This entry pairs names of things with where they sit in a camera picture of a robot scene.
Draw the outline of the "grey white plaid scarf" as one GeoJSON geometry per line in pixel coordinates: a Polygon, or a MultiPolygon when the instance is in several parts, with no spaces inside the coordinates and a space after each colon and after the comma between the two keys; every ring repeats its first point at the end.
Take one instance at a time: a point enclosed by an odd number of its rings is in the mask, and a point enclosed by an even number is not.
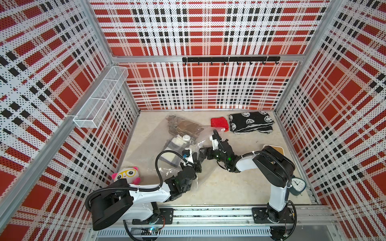
{"type": "MultiPolygon", "coordinates": [[[[181,155],[182,151],[185,148],[190,147],[191,143],[192,143],[192,139],[190,142],[185,142],[183,140],[183,136],[177,135],[177,136],[173,137],[172,139],[170,139],[166,143],[164,150],[175,151],[181,155]]],[[[179,158],[178,156],[176,156],[175,154],[172,154],[172,153],[162,154],[161,157],[159,158],[159,160],[163,161],[163,162],[165,162],[173,167],[179,167],[180,162],[181,162],[181,158],[179,158]]]]}

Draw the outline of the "red knitted scarf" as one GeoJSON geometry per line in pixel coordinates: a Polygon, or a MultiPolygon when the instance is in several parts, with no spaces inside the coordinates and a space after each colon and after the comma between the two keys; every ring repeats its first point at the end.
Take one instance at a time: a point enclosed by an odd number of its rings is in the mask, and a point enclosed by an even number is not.
{"type": "Polygon", "coordinates": [[[211,127],[224,129],[225,132],[229,131],[228,121],[224,117],[211,118],[211,127]]]}

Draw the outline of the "clear plastic vacuum bag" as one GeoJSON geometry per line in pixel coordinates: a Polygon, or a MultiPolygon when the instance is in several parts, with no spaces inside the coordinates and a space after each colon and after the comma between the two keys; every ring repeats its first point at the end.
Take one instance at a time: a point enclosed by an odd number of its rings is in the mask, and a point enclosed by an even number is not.
{"type": "Polygon", "coordinates": [[[135,149],[125,157],[122,164],[125,168],[138,168],[142,185],[158,185],[160,180],[157,172],[165,181],[182,170],[181,158],[170,151],[183,156],[184,149],[191,149],[192,153],[198,154],[200,148],[212,147],[210,137],[214,130],[220,136],[226,130],[224,127],[203,125],[175,114],[168,114],[159,121],[149,133],[145,133],[145,129],[137,131],[131,140],[135,149]]]}

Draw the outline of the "brown fringed scarf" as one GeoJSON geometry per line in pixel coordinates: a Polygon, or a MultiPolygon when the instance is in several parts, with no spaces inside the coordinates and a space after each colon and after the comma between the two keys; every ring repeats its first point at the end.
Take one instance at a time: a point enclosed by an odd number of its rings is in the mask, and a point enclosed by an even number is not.
{"type": "Polygon", "coordinates": [[[193,141],[195,141],[204,130],[203,126],[175,115],[167,116],[166,120],[168,132],[174,136],[180,135],[183,137],[188,135],[193,141]]]}

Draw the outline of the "black smiley face scarf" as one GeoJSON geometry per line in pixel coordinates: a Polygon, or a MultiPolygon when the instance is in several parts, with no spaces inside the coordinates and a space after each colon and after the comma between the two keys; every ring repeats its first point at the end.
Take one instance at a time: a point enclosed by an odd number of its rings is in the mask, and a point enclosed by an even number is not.
{"type": "Polygon", "coordinates": [[[273,132],[274,120],[265,111],[242,112],[228,115],[230,131],[235,134],[259,131],[269,134],[273,132]]]}

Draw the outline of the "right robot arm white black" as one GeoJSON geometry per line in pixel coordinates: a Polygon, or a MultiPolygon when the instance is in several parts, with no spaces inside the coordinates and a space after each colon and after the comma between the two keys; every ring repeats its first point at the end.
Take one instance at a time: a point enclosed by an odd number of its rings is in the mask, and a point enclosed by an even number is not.
{"type": "Polygon", "coordinates": [[[223,168],[231,173],[259,169],[270,183],[266,218],[272,223],[282,221],[287,212],[289,190],[295,170],[294,163],[272,146],[266,146],[261,151],[236,155],[228,140],[213,142],[215,144],[212,147],[199,149],[198,160],[216,160],[219,164],[223,163],[223,168]]]}

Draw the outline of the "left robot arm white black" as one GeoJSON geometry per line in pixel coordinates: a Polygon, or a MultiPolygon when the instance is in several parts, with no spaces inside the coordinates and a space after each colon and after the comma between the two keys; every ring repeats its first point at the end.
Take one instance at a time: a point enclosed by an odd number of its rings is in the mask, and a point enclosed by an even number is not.
{"type": "Polygon", "coordinates": [[[158,185],[135,185],[119,179],[89,194],[84,204],[91,213],[93,230],[106,229],[119,219],[157,222],[161,215],[157,203],[174,201],[190,191],[202,171],[203,158],[198,153],[184,150],[176,156],[182,160],[182,170],[176,176],[160,180],[158,185]]]}

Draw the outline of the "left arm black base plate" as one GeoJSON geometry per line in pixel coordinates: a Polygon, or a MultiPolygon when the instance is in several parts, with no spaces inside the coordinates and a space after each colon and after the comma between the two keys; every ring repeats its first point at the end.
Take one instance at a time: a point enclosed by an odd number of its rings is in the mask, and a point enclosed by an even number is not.
{"type": "Polygon", "coordinates": [[[138,219],[132,220],[133,225],[170,225],[173,222],[173,208],[161,208],[159,214],[154,214],[150,218],[141,221],[138,219]]]}

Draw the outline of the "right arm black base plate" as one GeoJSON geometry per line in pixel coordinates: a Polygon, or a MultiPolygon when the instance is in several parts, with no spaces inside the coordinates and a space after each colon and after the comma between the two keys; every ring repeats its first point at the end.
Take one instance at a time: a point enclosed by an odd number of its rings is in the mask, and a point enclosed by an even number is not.
{"type": "Polygon", "coordinates": [[[255,224],[293,224],[295,222],[294,214],[288,207],[280,212],[267,207],[254,207],[252,217],[255,224]]]}

